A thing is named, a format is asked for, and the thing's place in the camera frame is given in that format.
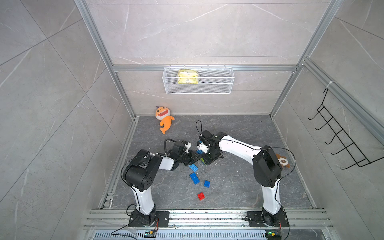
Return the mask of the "dark blue 2x4 lego brick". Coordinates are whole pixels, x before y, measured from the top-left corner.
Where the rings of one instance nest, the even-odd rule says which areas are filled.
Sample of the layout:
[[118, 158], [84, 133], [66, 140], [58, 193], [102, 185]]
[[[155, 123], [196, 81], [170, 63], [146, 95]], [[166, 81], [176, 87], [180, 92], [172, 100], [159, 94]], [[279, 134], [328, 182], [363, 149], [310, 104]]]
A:
[[191, 173], [190, 178], [193, 181], [194, 185], [197, 185], [200, 182], [196, 173]]

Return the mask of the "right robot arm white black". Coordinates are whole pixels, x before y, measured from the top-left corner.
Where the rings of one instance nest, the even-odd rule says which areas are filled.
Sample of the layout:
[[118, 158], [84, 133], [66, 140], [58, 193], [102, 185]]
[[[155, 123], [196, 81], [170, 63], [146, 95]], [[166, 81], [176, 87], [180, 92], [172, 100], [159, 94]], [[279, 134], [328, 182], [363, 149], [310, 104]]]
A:
[[207, 130], [200, 134], [197, 146], [203, 151], [203, 162], [206, 165], [213, 163], [225, 152], [250, 163], [253, 166], [256, 181], [262, 186], [263, 223], [268, 227], [289, 226], [286, 213], [280, 203], [279, 185], [283, 168], [272, 147], [252, 146], [225, 133], [219, 132], [214, 135]]

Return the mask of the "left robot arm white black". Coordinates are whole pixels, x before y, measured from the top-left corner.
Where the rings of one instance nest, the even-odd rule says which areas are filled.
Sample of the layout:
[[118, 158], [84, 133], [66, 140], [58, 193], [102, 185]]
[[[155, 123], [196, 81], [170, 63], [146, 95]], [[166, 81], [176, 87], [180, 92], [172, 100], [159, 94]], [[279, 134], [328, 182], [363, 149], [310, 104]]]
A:
[[152, 198], [151, 185], [159, 170], [173, 171], [179, 165], [191, 166], [201, 158], [187, 141], [166, 139], [164, 149], [164, 153], [141, 149], [121, 170], [121, 179], [131, 188], [136, 200], [130, 227], [138, 224], [149, 227], [156, 222], [156, 204]]

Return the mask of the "red 2x2 lego brick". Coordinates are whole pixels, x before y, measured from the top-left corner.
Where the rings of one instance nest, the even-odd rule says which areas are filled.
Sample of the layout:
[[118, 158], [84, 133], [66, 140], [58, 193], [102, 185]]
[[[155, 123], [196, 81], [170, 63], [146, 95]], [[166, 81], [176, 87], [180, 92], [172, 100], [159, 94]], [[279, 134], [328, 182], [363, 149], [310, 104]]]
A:
[[198, 196], [198, 199], [199, 199], [200, 201], [202, 201], [202, 200], [205, 199], [205, 195], [204, 195], [204, 193], [199, 193], [199, 194], [197, 194], [197, 196]]

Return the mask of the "orange shark plush toy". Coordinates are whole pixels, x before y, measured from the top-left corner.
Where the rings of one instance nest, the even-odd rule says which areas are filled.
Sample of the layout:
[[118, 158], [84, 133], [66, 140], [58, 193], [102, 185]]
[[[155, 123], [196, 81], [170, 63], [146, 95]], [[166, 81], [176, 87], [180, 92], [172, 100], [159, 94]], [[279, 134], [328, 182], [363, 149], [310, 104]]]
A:
[[171, 110], [167, 107], [157, 107], [155, 117], [160, 121], [160, 131], [165, 134], [172, 126], [175, 118], [171, 115]]

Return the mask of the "light blue 2x4 lego brick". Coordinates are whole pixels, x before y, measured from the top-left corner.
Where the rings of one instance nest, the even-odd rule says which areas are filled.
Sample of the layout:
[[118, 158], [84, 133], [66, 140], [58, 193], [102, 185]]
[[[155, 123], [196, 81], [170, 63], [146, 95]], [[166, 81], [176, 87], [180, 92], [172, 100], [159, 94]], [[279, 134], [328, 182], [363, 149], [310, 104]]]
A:
[[195, 165], [195, 164], [192, 164], [192, 165], [189, 165], [190, 169], [193, 170], [194, 172], [196, 172], [199, 168]]

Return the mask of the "brown white plush toy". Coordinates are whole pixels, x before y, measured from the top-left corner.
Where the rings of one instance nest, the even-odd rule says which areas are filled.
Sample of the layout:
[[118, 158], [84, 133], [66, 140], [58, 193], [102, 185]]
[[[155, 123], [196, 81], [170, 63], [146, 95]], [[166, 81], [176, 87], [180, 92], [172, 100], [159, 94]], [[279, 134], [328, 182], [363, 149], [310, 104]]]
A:
[[279, 160], [280, 165], [282, 166], [283, 169], [289, 169], [291, 167], [289, 161], [287, 160], [286, 157], [281, 156], [279, 154], [276, 154], [276, 157]]

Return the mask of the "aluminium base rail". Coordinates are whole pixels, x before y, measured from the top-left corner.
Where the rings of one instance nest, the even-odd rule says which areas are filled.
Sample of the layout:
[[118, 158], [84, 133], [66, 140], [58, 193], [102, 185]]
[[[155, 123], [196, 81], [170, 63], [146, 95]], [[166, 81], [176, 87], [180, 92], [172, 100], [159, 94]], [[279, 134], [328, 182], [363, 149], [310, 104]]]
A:
[[[117, 229], [128, 225], [130, 228], [162, 230], [181, 229], [269, 229], [263, 223], [260, 210], [161, 210], [157, 219], [159, 224], [139, 223], [138, 218], [129, 217], [124, 210], [91, 210], [82, 220], [84, 229]], [[325, 210], [287, 209], [278, 229], [320, 229], [334, 228]]]

